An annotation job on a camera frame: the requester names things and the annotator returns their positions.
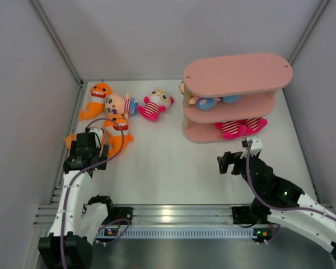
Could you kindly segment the doll plush striped shirt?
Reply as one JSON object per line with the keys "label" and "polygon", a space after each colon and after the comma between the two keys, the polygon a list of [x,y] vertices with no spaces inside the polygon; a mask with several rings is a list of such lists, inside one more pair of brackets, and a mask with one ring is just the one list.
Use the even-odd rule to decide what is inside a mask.
{"label": "doll plush striped shirt", "polygon": [[113,93],[105,100],[104,111],[107,115],[117,114],[128,119],[138,113],[138,101],[129,94],[122,98],[117,93]]}

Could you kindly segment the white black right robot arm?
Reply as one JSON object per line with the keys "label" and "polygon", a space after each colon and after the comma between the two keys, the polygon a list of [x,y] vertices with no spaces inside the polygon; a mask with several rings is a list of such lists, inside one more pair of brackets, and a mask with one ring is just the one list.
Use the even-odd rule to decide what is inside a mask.
{"label": "white black right robot arm", "polygon": [[230,165],[232,175],[241,176],[254,200],[250,216],[256,222],[272,222],[315,242],[336,261],[336,214],[310,197],[302,188],[274,174],[258,156],[226,152],[217,157],[221,174]]}

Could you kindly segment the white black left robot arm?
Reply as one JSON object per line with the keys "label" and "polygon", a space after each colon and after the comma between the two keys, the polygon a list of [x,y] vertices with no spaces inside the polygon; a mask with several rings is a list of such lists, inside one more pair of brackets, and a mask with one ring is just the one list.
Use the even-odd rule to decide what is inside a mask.
{"label": "white black left robot arm", "polygon": [[38,243],[47,268],[90,268],[99,228],[115,219],[111,198],[99,195],[100,184],[93,178],[95,170],[106,169],[109,147],[103,136],[101,128],[86,128],[65,139],[71,145],[59,206],[47,236]]}

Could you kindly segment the pink three-tier shelf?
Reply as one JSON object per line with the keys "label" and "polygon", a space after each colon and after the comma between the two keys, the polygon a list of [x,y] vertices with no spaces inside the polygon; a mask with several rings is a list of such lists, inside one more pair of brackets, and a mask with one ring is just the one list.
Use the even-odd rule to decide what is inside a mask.
{"label": "pink three-tier shelf", "polygon": [[180,86],[186,138],[210,143],[259,133],[276,105],[276,92],[292,78],[288,61],[268,52],[191,62]]}

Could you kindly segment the white pink glasses plush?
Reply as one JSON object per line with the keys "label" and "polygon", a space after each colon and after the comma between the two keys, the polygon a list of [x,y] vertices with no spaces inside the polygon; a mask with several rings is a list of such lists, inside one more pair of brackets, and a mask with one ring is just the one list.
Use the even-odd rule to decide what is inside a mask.
{"label": "white pink glasses plush", "polygon": [[145,96],[144,106],[137,106],[139,114],[145,119],[156,122],[161,113],[165,112],[175,102],[175,99],[160,89],[152,90]]}

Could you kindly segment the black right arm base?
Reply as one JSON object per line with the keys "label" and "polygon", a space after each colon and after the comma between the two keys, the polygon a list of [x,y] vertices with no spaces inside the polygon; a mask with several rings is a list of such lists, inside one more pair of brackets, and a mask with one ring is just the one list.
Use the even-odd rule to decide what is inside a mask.
{"label": "black right arm base", "polygon": [[268,224],[269,222],[266,219],[261,219],[254,216],[250,212],[249,206],[235,206],[232,207],[232,218],[233,222],[236,225],[242,227],[252,227],[256,224]]}

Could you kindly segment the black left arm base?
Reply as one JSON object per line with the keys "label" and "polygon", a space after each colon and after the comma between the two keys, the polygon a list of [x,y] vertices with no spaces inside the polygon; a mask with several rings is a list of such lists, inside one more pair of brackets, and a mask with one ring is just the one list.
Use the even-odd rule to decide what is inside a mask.
{"label": "black left arm base", "polygon": [[133,218],[133,208],[132,207],[125,207],[125,206],[114,207],[113,214],[112,214],[112,220],[127,219],[129,224],[131,224],[132,218]]}

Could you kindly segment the pink striped plush on shelf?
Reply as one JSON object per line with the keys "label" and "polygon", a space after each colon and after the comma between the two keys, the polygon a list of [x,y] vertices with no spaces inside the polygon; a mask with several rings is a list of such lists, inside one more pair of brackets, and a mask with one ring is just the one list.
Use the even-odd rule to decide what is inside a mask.
{"label": "pink striped plush on shelf", "polygon": [[238,120],[217,122],[214,126],[221,131],[221,136],[225,140],[233,140],[244,135],[246,126]]}

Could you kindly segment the orange shark plush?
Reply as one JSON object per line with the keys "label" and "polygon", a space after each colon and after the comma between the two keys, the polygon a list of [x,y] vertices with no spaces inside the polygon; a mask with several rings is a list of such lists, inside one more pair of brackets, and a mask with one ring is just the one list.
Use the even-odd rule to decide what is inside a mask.
{"label": "orange shark plush", "polygon": [[105,108],[105,100],[112,93],[112,89],[104,82],[93,85],[89,90],[90,101],[86,109],[81,109],[79,120],[94,119],[98,117]]}
{"label": "orange shark plush", "polygon": [[[122,115],[113,114],[106,118],[102,118],[104,126],[104,144],[109,145],[108,158],[112,159],[120,155],[127,148],[130,142],[134,141],[134,137],[129,133],[129,122]],[[70,151],[71,142],[76,139],[79,133],[70,134],[64,139],[67,149]]]}

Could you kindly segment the blue doll plush on shelf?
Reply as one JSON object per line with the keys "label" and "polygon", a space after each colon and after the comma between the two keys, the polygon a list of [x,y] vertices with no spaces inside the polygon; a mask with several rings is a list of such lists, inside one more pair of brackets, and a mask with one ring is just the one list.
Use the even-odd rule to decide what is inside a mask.
{"label": "blue doll plush on shelf", "polygon": [[217,98],[205,98],[198,95],[193,95],[189,99],[190,105],[195,105],[200,110],[209,110],[218,104],[223,102],[225,104],[232,104],[241,98],[241,95],[222,96]]}

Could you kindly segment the aluminium mounting rail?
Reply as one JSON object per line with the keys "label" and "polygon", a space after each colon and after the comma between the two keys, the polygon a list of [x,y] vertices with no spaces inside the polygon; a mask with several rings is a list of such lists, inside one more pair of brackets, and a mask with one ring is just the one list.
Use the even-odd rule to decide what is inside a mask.
{"label": "aluminium mounting rail", "polygon": [[[248,205],[115,205],[133,208],[133,225],[188,225],[229,226],[233,225],[232,207]],[[98,217],[107,206],[102,203],[86,205],[82,216]],[[39,206],[34,217],[34,226],[51,227],[57,217],[58,205]]]}

